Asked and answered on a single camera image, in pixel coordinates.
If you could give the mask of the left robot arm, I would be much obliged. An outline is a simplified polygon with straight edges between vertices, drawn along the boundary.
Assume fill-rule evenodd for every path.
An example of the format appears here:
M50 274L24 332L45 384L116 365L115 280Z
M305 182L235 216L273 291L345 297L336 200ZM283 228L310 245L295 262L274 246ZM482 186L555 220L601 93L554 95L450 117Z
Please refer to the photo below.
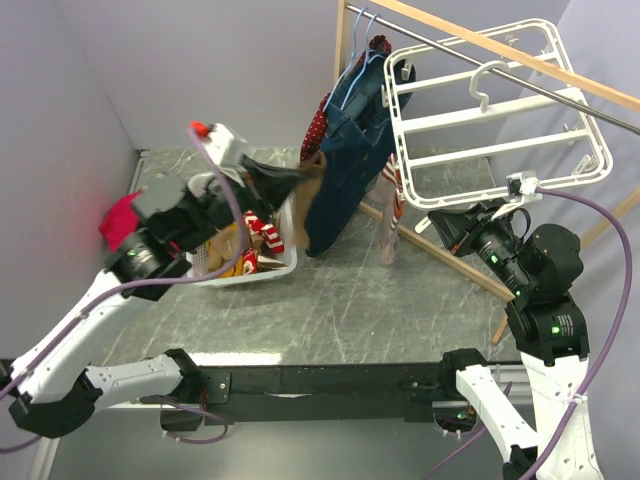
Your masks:
M238 180L212 175L200 195L175 174L153 179L131 209L137 228L110 254L83 298L35 347L1 365L1 394L15 425L60 438L95 413L138 399L199 401L202 371L182 349L115 367L95 367L100 346L172 286L192 282L186 255L250 210L269 220L304 175L244 156Z

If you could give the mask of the tan stocking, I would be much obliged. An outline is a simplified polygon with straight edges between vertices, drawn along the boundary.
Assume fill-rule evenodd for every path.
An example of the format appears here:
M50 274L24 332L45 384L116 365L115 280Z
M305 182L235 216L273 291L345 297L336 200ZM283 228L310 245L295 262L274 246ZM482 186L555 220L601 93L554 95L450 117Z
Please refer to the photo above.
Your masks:
M310 158L301 161L298 166L303 180L296 187L293 195L293 242L296 247L307 248L310 246L305 221L311 204L320 191L326 165L325 154L318 150Z

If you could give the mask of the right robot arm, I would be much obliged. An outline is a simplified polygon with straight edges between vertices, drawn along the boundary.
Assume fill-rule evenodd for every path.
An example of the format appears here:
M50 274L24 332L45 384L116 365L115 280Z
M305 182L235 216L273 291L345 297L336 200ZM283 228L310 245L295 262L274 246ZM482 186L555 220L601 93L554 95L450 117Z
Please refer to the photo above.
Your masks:
M513 215L499 213L502 206L493 200L468 210L434 210L428 218L452 255L477 255L512 294L505 311L536 424L521 417L473 349L444 354L440 390L475 409L500 451L504 478L522 477L551 446L535 478L600 479L587 398L578 391L589 369L587 325L569 293L583 271L580 240L556 224L519 237Z

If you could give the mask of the beige striped-cuff sock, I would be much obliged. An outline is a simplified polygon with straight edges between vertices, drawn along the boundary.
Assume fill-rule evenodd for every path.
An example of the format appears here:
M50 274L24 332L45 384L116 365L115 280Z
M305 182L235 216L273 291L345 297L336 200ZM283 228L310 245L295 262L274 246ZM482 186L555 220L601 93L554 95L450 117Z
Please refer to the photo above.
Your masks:
M382 206L380 260L383 264L390 265L395 260L399 242L398 227L404 213L404 195L394 181L380 174L367 198Z
M400 167L390 154L381 172L383 214L390 234L394 234L404 214L405 197Z

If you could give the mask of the white plastic clip hanger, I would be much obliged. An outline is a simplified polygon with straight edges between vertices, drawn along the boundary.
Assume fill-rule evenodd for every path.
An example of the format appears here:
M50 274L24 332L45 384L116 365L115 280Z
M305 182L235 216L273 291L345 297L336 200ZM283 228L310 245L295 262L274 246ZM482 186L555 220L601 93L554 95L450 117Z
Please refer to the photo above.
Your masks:
M422 211L433 211L498 198L504 198L508 201L507 184L504 187L440 197L423 197L418 194L415 188L414 172L420 168L491 157L498 154L509 154L556 144L573 145L577 141L585 140L588 142L591 152L580 160L568 175L550 179L539 179L537 177L540 180L539 187L552 190L578 187L599 182L611 173L613 157L600 128L596 124L600 115L588 105L583 91L577 86L568 84L563 89L551 91L530 82L522 81L520 83L521 86L530 92L528 96L494 103L487 93L480 91L479 82L483 76L488 74L500 76L508 81L513 80L512 70L521 67L522 64L516 60L507 60L505 57L487 62L473 60L471 62L472 69L462 73L427 80L410 80L409 71L413 66L415 57L430 50L439 50L449 56L460 58L462 55L456 51L455 47L462 41L460 37L451 37L437 42L421 38L418 45L395 51L389 55L384 63L383 103L390 112L396 145L396 159L400 167L403 191L407 202L411 206ZM452 85L461 81L467 81L469 95L476 100L476 106L436 115L427 115L416 119L403 119L400 108L401 96L433 87ZM575 127L566 129L561 133L535 136L523 140L497 143L429 157L412 158L408 154L406 137L409 134L468 125L476 126L495 119L540 110L554 104L561 104L577 111L578 121Z

